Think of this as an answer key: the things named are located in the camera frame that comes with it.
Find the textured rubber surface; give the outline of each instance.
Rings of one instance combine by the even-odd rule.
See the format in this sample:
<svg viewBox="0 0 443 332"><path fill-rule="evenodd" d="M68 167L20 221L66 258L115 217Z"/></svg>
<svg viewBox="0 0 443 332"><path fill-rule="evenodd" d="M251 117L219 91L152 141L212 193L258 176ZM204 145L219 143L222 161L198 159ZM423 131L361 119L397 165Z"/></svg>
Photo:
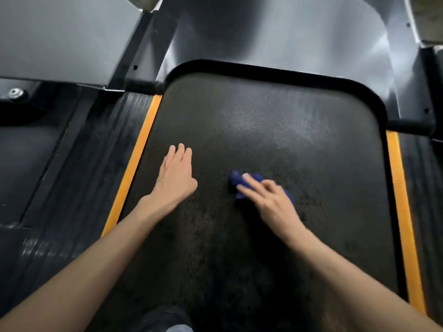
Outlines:
<svg viewBox="0 0 443 332"><path fill-rule="evenodd" d="M400 134L428 315L443 324L443 143Z"/></svg>
<svg viewBox="0 0 443 332"><path fill-rule="evenodd" d="M175 304L196 331L335 331L346 315L228 189L232 169L275 179L324 242L398 292L382 136L347 94L196 73L164 94L122 217L169 145L193 149L198 189L152 231L90 325L118 330Z"/></svg>
<svg viewBox="0 0 443 332"><path fill-rule="evenodd" d="M99 95L41 209L31 214L37 219L28 219L30 228L18 233L19 244L6 246L18 258L8 267L11 277L0 287L0 315L100 238L151 98L135 93ZM0 235L5 231L17 235L12 229Z"/></svg>

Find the rubber mat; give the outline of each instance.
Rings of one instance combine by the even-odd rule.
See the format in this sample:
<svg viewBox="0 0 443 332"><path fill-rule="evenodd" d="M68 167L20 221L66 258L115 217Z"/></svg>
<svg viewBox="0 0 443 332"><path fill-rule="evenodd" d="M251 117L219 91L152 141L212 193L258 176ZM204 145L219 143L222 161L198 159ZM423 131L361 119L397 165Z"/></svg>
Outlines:
<svg viewBox="0 0 443 332"><path fill-rule="evenodd" d="M164 94L122 217L150 193L169 145L179 142L193 149L198 189L153 230L91 330L123 328L162 304L183 307L196 331L345 328L346 311L314 272L250 204L235 202L233 169L283 185L308 228L398 293L383 141L363 102L204 73L178 78Z"/></svg>

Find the left hand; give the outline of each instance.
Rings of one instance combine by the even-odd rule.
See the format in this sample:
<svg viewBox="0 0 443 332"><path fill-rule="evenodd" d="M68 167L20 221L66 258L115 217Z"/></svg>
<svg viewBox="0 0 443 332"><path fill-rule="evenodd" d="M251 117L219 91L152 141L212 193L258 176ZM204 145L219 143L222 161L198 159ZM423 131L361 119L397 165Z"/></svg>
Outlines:
<svg viewBox="0 0 443 332"><path fill-rule="evenodd" d="M162 218L172 212L179 203L197 189L197 181L192 178L192 150L180 143L169 147L160 167L157 182L151 194L140 199L134 209L137 217L149 221L154 227Z"/></svg>

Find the hand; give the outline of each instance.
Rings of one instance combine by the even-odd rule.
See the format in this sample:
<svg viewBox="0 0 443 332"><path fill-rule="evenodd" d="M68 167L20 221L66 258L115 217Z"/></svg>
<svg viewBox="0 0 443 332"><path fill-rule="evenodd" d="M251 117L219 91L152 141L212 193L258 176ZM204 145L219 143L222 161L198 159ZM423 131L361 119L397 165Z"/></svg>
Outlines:
<svg viewBox="0 0 443 332"><path fill-rule="evenodd" d="M192 178L192 150L180 143L169 147L163 159L157 182L151 194L144 196L135 207L136 215L148 219L155 226L163 217L172 212L179 203L197 189L197 181Z"/></svg>
<svg viewBox="0 0 443 332"><path fill-rule="evenodd" d="M310 232L300 221L284 189L274 181L259 183L248 173L243 175L243 179L252 189L243 185L237 185L237 189L255 204L263 221L286 245L301 249L302 241Z"/></svg>

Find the right hand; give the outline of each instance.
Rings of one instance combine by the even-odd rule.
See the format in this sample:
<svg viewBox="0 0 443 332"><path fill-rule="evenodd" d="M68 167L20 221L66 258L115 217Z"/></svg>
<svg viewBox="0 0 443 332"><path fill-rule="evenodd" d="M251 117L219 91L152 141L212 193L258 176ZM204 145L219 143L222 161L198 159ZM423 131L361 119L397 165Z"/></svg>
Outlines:
<svg viewBox="0 0 443 332"><path fill-rule="evenodd" d="M237 190L255 204L261 218L275 235L291 248L300 248L301 242L310 232L300 221L284 189L270 180L259 183L248 173L243 175L243 179L252 189L237 185Z"/></svg>

